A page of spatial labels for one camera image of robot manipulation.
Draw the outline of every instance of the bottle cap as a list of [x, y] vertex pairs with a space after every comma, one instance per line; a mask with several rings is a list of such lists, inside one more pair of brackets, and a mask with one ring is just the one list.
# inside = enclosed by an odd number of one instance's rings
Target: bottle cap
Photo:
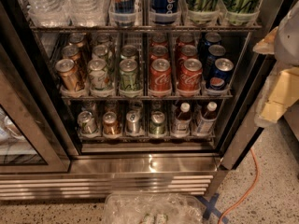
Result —
[[183, 103], [180, 106], [180, 110], [183, 112], [188, 112], [190, 110], [190, 105], [188, 103]]
[[216, 104], [215, 102], [210, 102], [210, 103], [208, 103], [208, 105], [207, 105], [207, 109], [208, 109], [209, 111], [215, 111], [216, 108], [217, 108], [217, 104]]

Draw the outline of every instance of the terrazzo floor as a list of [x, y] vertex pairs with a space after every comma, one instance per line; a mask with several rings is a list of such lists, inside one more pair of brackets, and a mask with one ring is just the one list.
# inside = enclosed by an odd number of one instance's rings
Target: terrazzo floor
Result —
[[[299, 223], [299, 143], [284, 120], [263, 131], [253, 147], [261, 169], [257, 186], [227, 216], [230, 224]], [[215, 209], [204, 224], [216, 224], [223, 212], [249, 188], [255, 177], [249, 153], [236, 171], [230, 172], [214, 200]], [[202, 203], [211, 200], [202, 199]], [[0, 224], [101, 223], [104, 200], [0, 202]]]

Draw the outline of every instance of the beverage cooler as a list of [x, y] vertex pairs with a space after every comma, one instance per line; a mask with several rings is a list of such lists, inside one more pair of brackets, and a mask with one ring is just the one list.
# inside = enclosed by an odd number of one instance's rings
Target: beverage cooler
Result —
[[213, 195], [292, 1], [1, 0], [0, 199]]

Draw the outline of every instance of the speckled floor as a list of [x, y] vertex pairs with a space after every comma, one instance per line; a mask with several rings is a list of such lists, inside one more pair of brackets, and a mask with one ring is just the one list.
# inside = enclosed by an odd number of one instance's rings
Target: speckled floor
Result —
[[[265, 129], [254, 145], [261, 176], [256, 188], [227, 218], [230, 224], [299, 223], [299, 143], [286, 125]], [[221, 184], [215, 204], [223, 212], [235, 203], [251, 185], [255, 176], [249, 155], [238, 169]], [[0, 223], [101, 223], [104, 200], [0, 202]], [[216, 224], [211, 214], [204, 224]]]

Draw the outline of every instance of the orange cable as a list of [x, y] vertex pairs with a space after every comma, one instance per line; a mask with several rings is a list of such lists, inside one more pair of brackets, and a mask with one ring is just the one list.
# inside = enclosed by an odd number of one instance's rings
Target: orange cable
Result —
[[238, 202], [236, 202], [234, 205], [232, 205], [230, 208], [228, 208], [224, 213], [222, 213], [218, 224], [221, 224], [222, 219], [228, 214], [230, 213], [232, 210], [234, 210], [236, 207], [238, 207], [250, 194], [250, 192], [254, 189], [254, 187], [256, 186], [258, 179], [259, 179], [259, 175], [260, 175], [260, 169], [259, 169], [259, 165], [258, 165], [258, 161], [256, 159], [255, 153], [252, 150], [252, 148], [250, 149], [251, 155], [254, 159], [254, 163], [255, 163], [255, 169], [256, 169], [256, 176], [254, 179], [253, 184], [251, 185], [251, 187], [247, 190], [247, 192], [245, 192], [245, 194], [240, 198], [240, 200]]

